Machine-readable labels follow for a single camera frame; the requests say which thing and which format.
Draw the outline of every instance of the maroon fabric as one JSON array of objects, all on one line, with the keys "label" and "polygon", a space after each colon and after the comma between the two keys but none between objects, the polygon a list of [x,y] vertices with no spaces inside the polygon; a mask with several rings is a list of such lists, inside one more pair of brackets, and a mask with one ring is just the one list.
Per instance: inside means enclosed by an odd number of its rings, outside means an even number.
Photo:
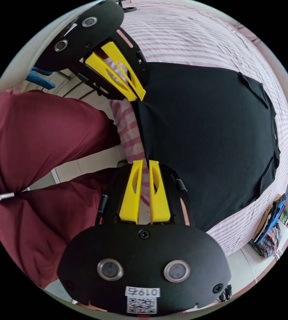
[{"label": "maroon fabric", "polygon": [[54,167],[120,143],[103,111],[39,90],[0,94],[0,240],[37,285],[57,279],[68,242],[94,225],[100,197],[114,168],[48,188],[21,192]]}]

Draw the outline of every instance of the bed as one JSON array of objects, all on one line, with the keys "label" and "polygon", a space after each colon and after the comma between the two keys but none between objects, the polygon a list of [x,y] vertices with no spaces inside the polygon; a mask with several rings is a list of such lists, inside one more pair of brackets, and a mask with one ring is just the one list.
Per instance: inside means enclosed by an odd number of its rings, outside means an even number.
[{"label": "bed", "polygon": [[[257,37],[197,8],[165,2],[136,2],[122,28],[137,42],[148,62],[180,63],[239,71],[263,83],[273,102],[279,137],[280,165],[272,185],[248,207],[208,231],[226,255],[242,248],[254,235],[267,206],[288,184],[288,103],[270,64],[255,43]],[[137,122],[129,101],[110,101],[127,160],[144,159]],[[149,221],[148,169],[144,169],[142,209]]]}]

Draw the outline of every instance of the circular lens ring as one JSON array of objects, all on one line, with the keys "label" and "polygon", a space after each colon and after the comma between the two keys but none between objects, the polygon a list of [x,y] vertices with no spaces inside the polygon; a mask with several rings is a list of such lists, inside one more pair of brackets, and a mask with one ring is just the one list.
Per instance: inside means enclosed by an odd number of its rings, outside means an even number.
[{"label": "circular lens ring", "polygon": [[[185,274],[178,279],[174,279],[169,275],[169,271],[170,271],[171,267],[174,266],[175,264],[180,264],[185,268]],[[173,261],[169,262],[164,268],[164,277],[169,282],[182,282],[188,278],[190,273],[191,273],[190,266],[183,260],[173,260]]]},{"label": "circular lens ring", "polygon": [[[91,23],[91,24],[86,24],[86,21],[89,20],[89,19],[93,19],[93,20],[94,20],[93,23]],[[88,27],[94,26],[95,23],[97,23],[97,18],[96,18],[96,17],[88,17],[88,18],[86,18],[86,19],[83,20],[82,26],[83,26],[84,28],[88,28]]]},{"label": "circular lens ring", "polygon": [[[60,43],[64,43],[64,47],[63,48],[58,48],[57,46],[60,44]],[[67,45],[68,45],[68,42],[67,42],[67,40],[60,40],[55,46],[54,46],[54,49],[55,49],[55,51],[56,52],[61,52],[61,51],[63,51],[66,47],[67,47]]]},{"label": "circular lens ring", "polygon": [[[105,263],[108,263],[108,262],[115,264],[116,267],[117,267],[117,270],[118,270],[118,271],[117,271],[117,275],[114,276],[114,277],[107,277],[107,276],[105,276],[105,275],[103,274],[102,268],[103,268],[104,264],[105,264]],[[97,265],[97,273],[98,273],[98,275],[99,275],[102,279],[104,279],[104,280],[107,280],[107,281],[116,281],[116,280],[120,279],[120,278],[123,276],[124,271],[123,271],[122,265],[121,265],[118,261],[116,261],[116,260],[114,260],[114,259],[103,259],[103,260],[101,260],[101,261],[98,263],[98,265]]]}]

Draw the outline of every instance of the black t-shirt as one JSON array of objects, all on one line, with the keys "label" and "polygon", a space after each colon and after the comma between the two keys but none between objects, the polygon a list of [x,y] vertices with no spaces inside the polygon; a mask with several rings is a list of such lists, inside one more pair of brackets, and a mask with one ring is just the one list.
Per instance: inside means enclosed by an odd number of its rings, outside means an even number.
[{"label": "black t-shirt", "polygon": [[207,231],[274,181],[274,107],[261,83],[232,70],[148,66],[144,100],[133,103],[146,159],[177,172],[195,226]]}]

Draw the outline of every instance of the camera lens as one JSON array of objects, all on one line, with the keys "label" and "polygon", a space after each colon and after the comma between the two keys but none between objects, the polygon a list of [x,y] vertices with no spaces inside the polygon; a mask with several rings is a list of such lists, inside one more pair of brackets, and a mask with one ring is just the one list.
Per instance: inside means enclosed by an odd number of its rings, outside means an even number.
[{"label": "camera lens", "polygon": [[97,272],[101,278],[107,281],[115,281],[123,276],[121,264],[114,259],[103,259],[97,265]]},{"label": "camera lens", "polygon": [[96,17],[89,17],[89,18],[86,18],[82,22],[82,26],[85,28],[88,28],[88,27],[93,26],[95,23],[97,23],[97,18]]},{"label": "camera lens", "polygon": [[63,51],[67,47],[67,45],[68,45],[67,40],[61,40],[55,45],[54,49],[56,52],[60,52],[60,51]]},{"label": "camera lens", "polygon": [[183,260],[173,260],[164,268],[164,277],[170,282],[181,282],[190,275],[190,267]]}]

